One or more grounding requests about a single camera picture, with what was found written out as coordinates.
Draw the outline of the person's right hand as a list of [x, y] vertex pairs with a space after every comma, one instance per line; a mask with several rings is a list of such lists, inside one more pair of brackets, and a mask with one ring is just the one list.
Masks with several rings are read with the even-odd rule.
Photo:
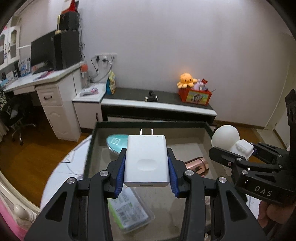
[[265, 228], [270, 220], [283, 225], [288, 221], [294, 209], [295, 203], [282, 207], [261, 201], [258, 208], [259, 214], [257, 221], [262, 228]]

